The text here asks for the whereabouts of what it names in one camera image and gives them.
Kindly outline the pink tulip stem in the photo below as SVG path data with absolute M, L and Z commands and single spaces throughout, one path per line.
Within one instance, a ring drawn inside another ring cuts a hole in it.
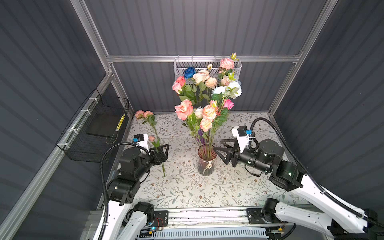
M 159 153 L 160 159 L 162 159 L 163 149 L 161 148 L 160 139 L 155 138 L 154 136 L 149 136 L 149 141 L 151 142 L 153 147 L 156 149 L 157 153 Z M 165 166 L 164 166 L 163 162 L 161 162 L 161 166 L 162 166 L 162 171 L 163 171 L 163 177 L 165 178 L 166 177 L 166 170 L 165 170 Z

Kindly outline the red glass vase with ribbon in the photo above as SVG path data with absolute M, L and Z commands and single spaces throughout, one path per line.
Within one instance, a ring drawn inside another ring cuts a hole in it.
M 200 158 L 198 162 L 198 172 L 202 176 L 210 176 L 215 170 L 215 159 L 217 157 L 213 146 L 202 145 L 198 149 L 198 155 Z

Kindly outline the blue purple glass vase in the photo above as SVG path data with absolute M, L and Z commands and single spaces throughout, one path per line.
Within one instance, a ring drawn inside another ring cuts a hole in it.
M 206 144 L 209 144 L 209 140 L 206 140 L 204 137 L 203 137 L 203 134 L 205 132 L 201 132 L 201 131 L 198 131 L 198 135 L 196 137 L 197 139 L 197 142 L 200 144 L 200 145 L 206 145 Z

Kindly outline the large pink rose stem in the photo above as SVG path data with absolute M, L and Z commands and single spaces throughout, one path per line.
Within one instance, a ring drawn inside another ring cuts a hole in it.
M 179 119 L 184 121 L 184 124 L 191 132 L 191 136 L 201 147 L 202 137 L 199 135 L 200 123 L 194 113 L 194 108 L 190 100 L 184 100 L 180 105 L 175 106 L 175 110 Z

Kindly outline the white rose with green leaves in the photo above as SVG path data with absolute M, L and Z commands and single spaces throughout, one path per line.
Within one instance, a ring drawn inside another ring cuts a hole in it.
M 196 108 L 194 110 L 194 114 L 196 116 L 196 119 L 200 120 L 203 118 L 203 108 Z

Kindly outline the peach peony spray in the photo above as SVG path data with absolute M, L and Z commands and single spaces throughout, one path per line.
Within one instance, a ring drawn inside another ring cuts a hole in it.
M 210 159 L 213 151 L 213 141 L 217 133 L 217 102 L 211 101 L 211 103 L 203 108 L 202 120 L 200 122 L 200 129 L 198 131 L 199 137 L 204 139 L 205 150 L 203 150 L 203 156 L 206 159 Z

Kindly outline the magenta rose stem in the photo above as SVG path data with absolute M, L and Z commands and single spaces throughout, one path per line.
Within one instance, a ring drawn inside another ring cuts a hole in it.
M 223 108 L 227 108 L 228 110 L 231 110 L 233 107 L 234 107 L 234 103 L 230 99 L 227 99 L 224 102 Z

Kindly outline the light pink rose stem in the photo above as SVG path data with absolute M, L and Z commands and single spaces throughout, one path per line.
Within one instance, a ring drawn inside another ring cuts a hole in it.
M 196 95 L 193 93 L 191 85 L 174 83 L 172 89 L 179 95 L 181 101 L 189 100 L 191 101 L 192 105 L 196 104 Z

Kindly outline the white lisianthus spray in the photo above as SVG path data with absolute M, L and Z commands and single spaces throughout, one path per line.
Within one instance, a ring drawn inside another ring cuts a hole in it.
M 213 93 L 211 94 L 211 101 L 217 102 L 217 131 L 228 120 L 229 116 L 230 110 L 223 108 L 224 102 L 227 99 L 230 99 L 233 102 L 233 100 L 241 94 L 241 84 L 237 81 L 231 82 L 228 86 L 219 86 L 214 88 Z

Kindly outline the white peony spray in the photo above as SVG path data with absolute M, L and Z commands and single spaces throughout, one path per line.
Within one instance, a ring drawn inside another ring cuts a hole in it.
M 211 98 L 211 93 L 218 84 L 217 79 L 211 75 L 212 69 L 213 64 L 209 63 L 204 69 L 197 71 L 193 76 L 194 81 L 200 87 L 201 104 L 203 100 L 208 101 Z

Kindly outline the blue rose stem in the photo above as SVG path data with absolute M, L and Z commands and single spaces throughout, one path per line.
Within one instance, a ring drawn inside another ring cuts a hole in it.
M 189 67 L 184 71 L 184 78 L 191 79 L 196 74 L 196 69 L 194 67 Z

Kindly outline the pink red rose stem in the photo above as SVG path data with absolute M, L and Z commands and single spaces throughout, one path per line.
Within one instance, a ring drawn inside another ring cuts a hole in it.
M 191 79 L 185 79 L 184 76 L 178 77 L 174 83 L 181 83 L 182 85 L 184 84 L 189 84 L 191 85 L 193 93 L 196 95 L 196 104 L 193 106 L 200 106 L 201 105 L 201 98 L 200 98 L 200 87 L 196 82 L 194 81 L 193 78 Z

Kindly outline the pink cream peony spray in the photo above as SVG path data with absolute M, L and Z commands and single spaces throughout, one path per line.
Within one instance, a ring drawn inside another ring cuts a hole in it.
M 218 78 L 220 86 L 228 86 L 235 81 L 235 62 L 239 61 L 236 53 L 232 53 L 229 58 L 223 58 L 220 61 Z

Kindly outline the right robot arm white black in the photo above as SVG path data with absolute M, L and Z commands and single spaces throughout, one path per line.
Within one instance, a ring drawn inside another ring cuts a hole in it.
M 334 240 L 375 240 L 381 235 L 374 230 L 375 212 L 357 208 L 316 185 L 309 174 L 282 159 L 284 148 L 275 141 L 263 140 L 255 150 L 246 149 L 240 138 L 232 142 L 232 147 L 224 140 L 224 147 L 214 148 L 225 164 L 235 167 L 243 163 L 269 174 L 269 181 L 275 186 L 304 198 L 319 209 L 312 212 L 268 198 L 261 210 L 266 222 L 291 222 Z

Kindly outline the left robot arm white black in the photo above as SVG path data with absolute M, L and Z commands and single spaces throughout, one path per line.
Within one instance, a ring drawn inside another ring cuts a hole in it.
M 133 201 L 141 187 L 141 178 L 150 173 L 152 166 L 168 160 L 170 146 L 147 150 L 134 143 L 118 143 L 108 152 L 121 146 L 128 148 L 121 157 L 119 176 L 107 183 L 104 163 L 100 163 L 104 210 L 93 237 L 95 240 L 135 240 L 141 230 L 155 220 L 153 204 L 138 202 L 133 205 Z

